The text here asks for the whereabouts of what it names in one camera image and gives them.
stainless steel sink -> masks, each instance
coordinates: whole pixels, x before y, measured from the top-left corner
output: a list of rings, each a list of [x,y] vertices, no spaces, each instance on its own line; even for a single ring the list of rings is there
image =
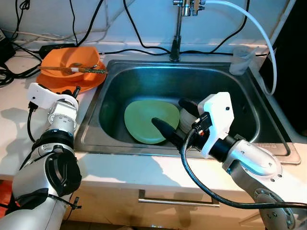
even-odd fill
[[[157,99],[178,108],[182,97],[200,102],[209,94],[229,92],[235,119],[230,135],[239,134],[278,156],[284,163],[299,164],[289,137],[248,70],[237,77],[228,73],[229,63],[170,63],[112,60],[108,76],[88,108],[76,136],[75,149],[90,153],[179,156],[168,141],[146,145],[126,129],[124,111],[136,100]],[[192,150],[190,157],[201,157]]]

white countertop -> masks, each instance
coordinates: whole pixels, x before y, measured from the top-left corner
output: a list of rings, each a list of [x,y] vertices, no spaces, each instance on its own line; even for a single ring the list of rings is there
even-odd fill
[[[168,56],[150,56],[144,54],[123,53],[104,56],[107,65],[112,59],[159,60],[168,61]],[[181,61],[229,62],[226,56],[185,55]],[[35,64],[35,60],[25,57],[11,58],[7,65],[11,70],[22,72]],[[251,64],[251,70],[257,74],[257,63]],[[8,86],[0,88],[0,179],[11,180],[29,153],[32,142],[28,137],[26,121],[28,101],[26,92],[35,77],[14,80]],[[80,124],[95,89],[78,96],[80,109],[77,123]],[[46,111],[38,109],[32,116],[31,130],[38,138],[46,121]],[[307,144],[294,143],[301,156],[300,165],[284,165],[283,170],[290,172],[307,184]],[[185,172],[179,157],[109,155],[76,152],[83,176],[83,184],[95,186],[116,186],[129,188],[170,188],[177,191],[198,189]],[[242,191],[215,160],[189,159],[192,170],[199,179],[212,190]]]

white hose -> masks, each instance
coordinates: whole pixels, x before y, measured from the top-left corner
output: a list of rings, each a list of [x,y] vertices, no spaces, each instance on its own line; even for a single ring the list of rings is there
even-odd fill
[[[220,0],[206,0],[206,4],[221,4],[221,5],[226,5],[226,6],[230,6],[232,8],[235,8],[238,11],[240,11],[241,13],[243,13],[244,15],[246,15],[257,26],[257,28],[260,30],[264,40],[267,43],[268,48],[269,48],[270,55],[271,55],[271,58],[272,58],[272,63],[273,63],[273,87],[272,87],[272,91],[268,92],[268,89],[267,89],[266,85],[264,84],[264,81],[263,81],[262,77],[260,79],[260,84],[261,84],[261,87],[262,87],[263,91],[267,95],[273,95],[274,92],[275,92],[275,89],[276,89],[276,82],[277,82],[276,59],[275,59],[274,50],[273,50],[272,44],[270,42],[270,39],[268,38],[268,36],[265,33],[265,31],[262,28],[262,26],[259,24],[259,22],[250,13],[248,13],[246,10],[242,9],[241,7],[235,5],[235,4],[231,3],[231,2],[220,1]]]

orange bowl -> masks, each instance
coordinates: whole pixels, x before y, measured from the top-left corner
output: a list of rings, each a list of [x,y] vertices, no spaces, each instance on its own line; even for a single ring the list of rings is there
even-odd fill
[[[98,65],[100,56],[94,46],[70,47],[62,49],[53,49],[42,61],[41,66],[52,67],[72,67],[73,63],[80,63],[84,68],[91,68]],[[84,73],[68,73],[65,71],[42,69],[41,73],[53,78],[74,78],[79,81]]]

clear cup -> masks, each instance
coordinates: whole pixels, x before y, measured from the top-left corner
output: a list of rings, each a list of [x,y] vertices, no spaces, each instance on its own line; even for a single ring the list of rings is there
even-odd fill
[[[245,73],[250,62],[255,57],[255,50],[249,46],[238,46],[234,48],[229,72],[233,75],[241,76]]]

